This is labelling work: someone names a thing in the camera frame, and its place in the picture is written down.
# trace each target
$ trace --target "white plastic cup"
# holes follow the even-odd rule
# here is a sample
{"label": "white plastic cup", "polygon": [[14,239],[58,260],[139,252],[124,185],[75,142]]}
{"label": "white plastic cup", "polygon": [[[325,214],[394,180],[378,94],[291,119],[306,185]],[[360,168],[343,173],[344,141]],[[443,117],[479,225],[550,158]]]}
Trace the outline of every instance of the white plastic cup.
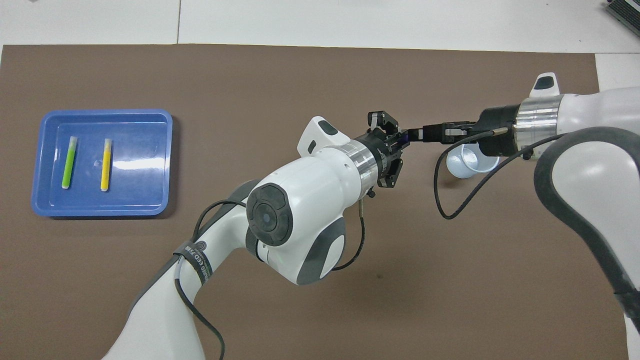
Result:
{"label": "white plastic cup", "polygon": [[500,162],[498,156],[487,156],[480,151],[477,143],[465,143],[447,155],[447,169],[460,179],[468,179],[476,174],[493,170]]}

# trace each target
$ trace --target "plastic tray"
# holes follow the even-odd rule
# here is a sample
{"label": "plastic tray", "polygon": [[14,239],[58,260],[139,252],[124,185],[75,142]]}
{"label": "plastic tray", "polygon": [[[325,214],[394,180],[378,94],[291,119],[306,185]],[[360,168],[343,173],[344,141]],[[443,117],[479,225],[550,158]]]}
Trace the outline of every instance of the plastic tray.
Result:
{"label": "plastic tray", "polygon": [[[169,199],[173,119],[160,109],[63,110],[40,124],[31,207],[50,217],[152,216]],[[62,188],[69,138],[78,137]],[[100,190],[104,139],[113,141],[109,190]]]}

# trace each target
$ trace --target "velcro strap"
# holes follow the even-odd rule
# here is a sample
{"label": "velcro strap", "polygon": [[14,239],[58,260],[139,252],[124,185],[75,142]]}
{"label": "velcro strap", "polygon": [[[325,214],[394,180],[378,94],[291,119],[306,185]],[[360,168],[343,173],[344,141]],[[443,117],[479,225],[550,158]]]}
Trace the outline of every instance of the velcro strap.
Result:
{"label": "velcro strap", "polygon": [[640,318],[640,291],[614,294],[627,318]]}
{"label": "velcro strap", "polygon": [[175,249],[173,253],[176,255],[182,255],[187,259],[187,261],[189,261],[189,264],[191,264],[193,269],[196,270],[201,284],[204,285],[204,283],[207,282],[213,274],[213,269],[211,268],[209,259],[207,259],[204,252],[199,249],[199,246],[191,242],[191,240],[185,241],[180,245],[180,247]]}

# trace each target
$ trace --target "brown mat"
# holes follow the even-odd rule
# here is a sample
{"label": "brown mat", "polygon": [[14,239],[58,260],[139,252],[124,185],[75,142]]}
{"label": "brown mat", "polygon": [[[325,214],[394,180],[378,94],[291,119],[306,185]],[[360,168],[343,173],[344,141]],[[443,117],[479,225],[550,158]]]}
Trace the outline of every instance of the brown mat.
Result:
{"label": "brown mat", "polygon": [[[296,158],[308,120],[349,136],[387,110],[401,127],[477,120],[522,101],[539,73],[598,91],[592,54],[236,45],[5,46],[0,67],[3,359],[94,359],[201,210]],[[175,119],[170,207],[152,220],[53,220],[29,206],[38,126],[58,109],[164,108]],[[296,287],[245,250],[196,305],[227,359],[625,359],[623,314],[582,240],[515,161],[456,220],[413,144],[398,186],[365,203],[358,261]],[[444,174],[452,210],[478,179]],[[357,246],[355,209],[346,212]],[[198,324],[209,358],[218,342]]]}

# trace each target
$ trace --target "cable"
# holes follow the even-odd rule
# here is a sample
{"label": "cable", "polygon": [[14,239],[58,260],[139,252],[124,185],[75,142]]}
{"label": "cable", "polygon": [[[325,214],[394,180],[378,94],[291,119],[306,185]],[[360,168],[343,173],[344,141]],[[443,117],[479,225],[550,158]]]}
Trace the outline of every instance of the cable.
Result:
{"label": "cable", "polygon": [[353,264],[354,261],[356,261],[356,259],[358,258],[358,256],[360,255],[360,252],[362,251],[362,247],[364,246],[364,216],[363,216],[363,206],[364,206],[364,202],[362,201],[362,199],[360,199],[358,201],[358,214],[360,215],[360,232],[362,233],[362,237],[360,238],[360,245],[358,246],[358,250],[356,251],[355,255],[346,263],[344,263],[344,265],[340,265],[340,266],[336,266],[335,268],[332,268],[331,271],[337,271],[337,270],[342,270],[344,268],[346,268],[347,266]]}
{"label": "cable", "polygon": [[[204,216],[206,216],[211,209],[223,204],[233,204],[233,205],[238,205],[246,208],[245,203],[241,201],[230,200],[230,199],[216,201],[213,204],[207,206],[207,208],[204,209],[202,214],[200,214],[200,217],[196,222],[196,226],[193,229],[194,242],[196,240],[196,237],[198,236],[198,233],[200,232],[200,225],[202,224],[202,220],[204,219]],[[222,334],[220,334],[220,331],[218,331],[215,328],[215,326],[211,325],[211,323],[198,311],[198,309],[193,305],[193,303],[189,301],[189,298],[187,298],[187,295],[184,293],[184,290],[182,289],[182,285],[180,284],[180,270],[182,268],[183,259],[184,257],[181,256],[180,259],[178,259],[178,263],[175,266],[175,272],[173,275],[173,284],[175,285],[175,290],[178,292],[178,295],[180,296],[180,299],[182,300],[184,305],[188,307],[189,310],[191,310],[191,313],[193,313],[193,315],[197,317],[198,320],[200,320],[200,322],[202,322],[209,330],[211,330],[211,332],[214,333],[214,335],[216,335],[216,337],[218,338],[218,341],[220,342],[220,360],[222,360],[225,357],[225,340],[222,338]]]}
{"label": "cable", "polygon": [[204,216],[206,216],[206,214],[208,212],[210,212],[211,209],[215,208],[218,205],[224,205],[224,204],[233,204],[233,205],[239,205],[242,206],[244,208],[246,208],[246,204],[241,202],[241,201],[236,201],[236,200],[220,200],[220,201],[216,201],[213,204],[207,206],[206,209],[204,209],[204,211],[202,212],[202,214],[200,214],[200,217],[198,218],[198,221],[196,222],[196,226],[193,229],[193,239],[195,240],[195,238],[198,236],[198,232],[200,232],[200,224],[202,224],[202,220],[204,219]]}
{"label": "cable", "polygon": [[454,143],[450,147],[448,147],[447,150],[445,150],[442,153],[442,155],[440,155],[440,157],[438,158],[438,161],[436,162],[436,169],[435,169],[434,174],[433,174],[433,195],[435,196],[435,199],[436,199],[436,206],[438,206],[438,211],[440,212],[442,217],[444,217],[445,219],[451,220],[451,219],[455,218],[456,216],[458,216],[462,212],[462,210],[464,210],[467,207],[467,205],[469,204],[471,199],[473,199],[473,197],[476,196],[476,193],[480,190],[480,188],[482,188],[483,185],[487,181],[489,181],[491,176],[495,175],[495,173],[497,173],[500,169],[502,169],[508,163],[512,162],[515,158],[520,157],[520,155],[522,155],[522,154],[526,154],[528,152],[531,152],[535,147],[538,147],[538,146],[543,145],[543,144],[548,143],[548,142],[552,142],[552,141],[557,140],[557,139],[561,138],[562,136],[564,136],[564,134],[558,134],[558,135],[554,135],[554,136],[548,137],[546,139],[542,139],[542,140],[540,140],[538,142],[535,142],[535,143],[533,143],[533,144],[531,144],[529,146],[523,147],[522,150],[520,150],[520,151],[516,152],[515,154],[511,155],[510,157],[508,157],[502,163],[498,164],[498,166],[496,166],[493,170],[491,170],[489,173],[487,173],[487,175],[482,180],[480,180],[478,185],[476,185],[476,187],[469,193],[467,198],[462,202],[462,205],[460,205],[460,207],[456,211],[454,211],[453,214],[447,215],[444,212],[444,210],[442,209],[442,205],[440,204],[440,196],[438,196],[438,172],[440,170],[440,164],[442,163],[442,160],[444,158],[446,158],[447,154],[449,152],[451,152],[453,149],[455,149],[457,146],[462,145],[464,143],[472,142],[472,141],[477,140],[479,138],[493,136],[493,134],[494,134],[493,131],[485,131],[484,133],[479,133],[477,135],[470,136],[468,138],[462,139],[462,140]]}
{"label": "cable", "polygon": [[360,217],[360,228],[362,231],[362,237],[360,239],[360,246],[358,246],[358,250],[356,251],[355,255],[351,258],[351,260],[344,263],[344,265],[336,266],[335,268],[332,268],[331,271],[342,270],[347,266],[353,264],[354,261],[356,261],[356,259],[360,255],[360,251],[362,251],[362,247],[364,246],[364,218],[363,217]]}
{"label": "cable", "polygon": [[191,310],[191,312],[198,318],[198,320],[200,320],[209,330],[211,330],[211,332],[213,332],[218,338],[218,341],[220,341],[220,360],[222,360],[225,357],[225,340],[222,338],[222,334],[220,334],[220,331],[218,331],[215,326],[211,325],[211,323],[198,311],[198,309],[196,309],[191,301],[189,301],[189,298],[187,298],[187,295],[182,289],[182,285],[180,285],[180,268],[182,267],[182,259],[183,257],[181,256],[178,260],[178,264],[175,267],[173,284],[175,285],[175,289],[176,291],[178,291],[178,295],[180,295],[180,299],[182,299],[184,305],[186,305],[189,310]]}

